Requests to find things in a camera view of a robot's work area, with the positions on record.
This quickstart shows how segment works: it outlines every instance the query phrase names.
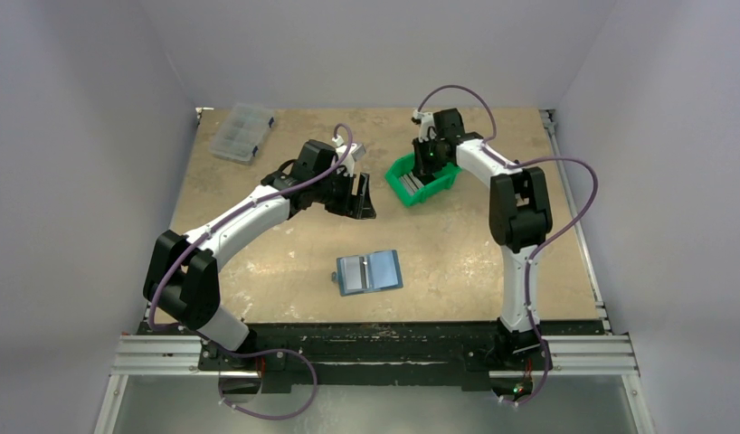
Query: green plastic basket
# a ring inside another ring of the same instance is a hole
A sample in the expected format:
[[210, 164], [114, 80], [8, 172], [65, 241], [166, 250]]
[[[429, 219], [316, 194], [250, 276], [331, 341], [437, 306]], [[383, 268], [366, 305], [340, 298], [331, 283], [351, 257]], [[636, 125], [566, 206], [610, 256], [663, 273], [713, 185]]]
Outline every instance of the green plastic basket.
[[431, 197], [433, 194], [439, 193], [442, 190], [448, 190], [452, 187], [452, 183], [455, 182], [455, 177], [460, 173], [460, 167], [448, 163], [442, 170], [434, 174], [435, 180], [423, 186], [422, 189], [413, 193], [410, 196], [407, 190], [402, 185], [402, 181], [399, 178], [402, 175], [409, 174], [413, 170], [415, 165], [415, 154], [409, 154], [396, 160], [391, 166], [388, 172], [386, 172], [386, 182], [392, 186], [394, 192], [402, 201], [404, 206], [413, 206], [416, 203], [424, 203], [426, 199]]

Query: tabletop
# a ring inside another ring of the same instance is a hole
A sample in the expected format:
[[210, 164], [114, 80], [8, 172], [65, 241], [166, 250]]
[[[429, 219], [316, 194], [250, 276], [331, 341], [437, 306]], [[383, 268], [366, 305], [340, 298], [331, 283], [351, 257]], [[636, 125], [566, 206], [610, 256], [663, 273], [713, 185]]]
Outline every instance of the tabletop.
[[[483, 109], [461, 108], [467, 131], [490, 132]], [[503, 266], [488, 226], [489, 192], [461, 172], [450, 190], [405, 208], [384, 174], [413, 151], [410, 108], [278, 110], [252, 165], [208, 150], [229, 110], [206, 110], [197, 131], [172, 229], [201, 226], [237, 204], [309, 139], [331, 143], [347, 123], [367, 154], [357, 172], [370, 174], [374, 220], [329, 214], [319, 204], [266, 231], [220, 274], [222, 301], [248, 322], [383, 322], [490, 320], [500, 314]], [[490, 144], [521, 161], [553, 154], [536, 108], [495, 108], [498, 137]], [[571, 216], [554, 163], [542, 164], [557, 231]], [[341, 297], [331, 281], [339, 257], [397, 250], [404, 287]], [[538, 271], [538, 313], [544, 319], [596, 318], [588, 272], [574, 231], [547, 247]]]

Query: gray wall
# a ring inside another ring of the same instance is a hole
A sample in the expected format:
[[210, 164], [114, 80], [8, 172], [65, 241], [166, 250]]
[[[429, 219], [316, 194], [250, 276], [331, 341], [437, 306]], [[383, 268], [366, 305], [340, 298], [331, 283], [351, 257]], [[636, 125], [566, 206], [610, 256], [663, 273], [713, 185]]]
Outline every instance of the gray wall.
[[659, 430], [740, 432], [740, 0], [619, 1], [559, 121]]
[[0, 433], [91, 432], [193, 106], [135, 0], [0, 0]]
[[[143, 0], [197, 106], [553, 107], [615, 0]], [[438, 101], [474, 104], [458, 92]]]

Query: metal frame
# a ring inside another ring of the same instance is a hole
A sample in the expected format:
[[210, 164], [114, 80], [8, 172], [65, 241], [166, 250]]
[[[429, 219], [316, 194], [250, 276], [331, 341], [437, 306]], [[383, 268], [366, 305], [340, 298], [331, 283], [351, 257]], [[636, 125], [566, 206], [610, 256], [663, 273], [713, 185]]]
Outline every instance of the metal frame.
[[[559, 155], [559, 145], [556, 142], [555, 122], [553, 110], [540, 110], [544, 128], [548, 134], [552, 150]], [[564, 186], [564, 194], [570, 207], [570, 213], [575, 215], [577, 207], [574, 203], [567, 173], [564, 165], [557, 163], [559, 174]], [[575, 226], [575, 234], [581, 250], [583, 262], [591, 281], [594, 303], [599, 318], [602, 320], [607, 335], [592, 336], [546, 336], [549, 350], [554, 358], [555, 368], [549, 373], [557, 375], [618, 375], [623, 381], [626, 391], [625, 400], [629, 405], [637, 432], [653, 434], [655, 432], [647, 404], [641, 391], [639, 368], [627, 335], [612, 335], [607, 310], [604, 307], [599, 283], [593, 271], [591, 254], [586, 244], [583, 228], [580, 223]], [[112, 365], [109, 385], [107, 386], [104, 402], [101, 405], [99, 419], [94, 430], [95, 434], [110, 434], [114, 432], [122, 397], [131, 375], [212, 375], [224, 377], [254, 378], [253, 371], [199, 371], [197, 363], [201, 357], [201, 342], [198, 337], [190, 335], [132, 335], [120, 338], [117, 354]], [[516, 377], [521, 372], [491, 371], [490, 378]]]

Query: transparent plastic box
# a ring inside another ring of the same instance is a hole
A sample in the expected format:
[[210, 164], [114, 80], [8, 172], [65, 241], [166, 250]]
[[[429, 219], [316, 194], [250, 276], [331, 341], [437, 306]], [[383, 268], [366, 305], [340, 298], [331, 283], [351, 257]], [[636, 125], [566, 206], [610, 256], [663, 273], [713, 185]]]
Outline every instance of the transparent plastic box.
[[215, 134], [210, 152], [244, 165], [252, 164], [274, 125], [274, 110], [236, 104]]

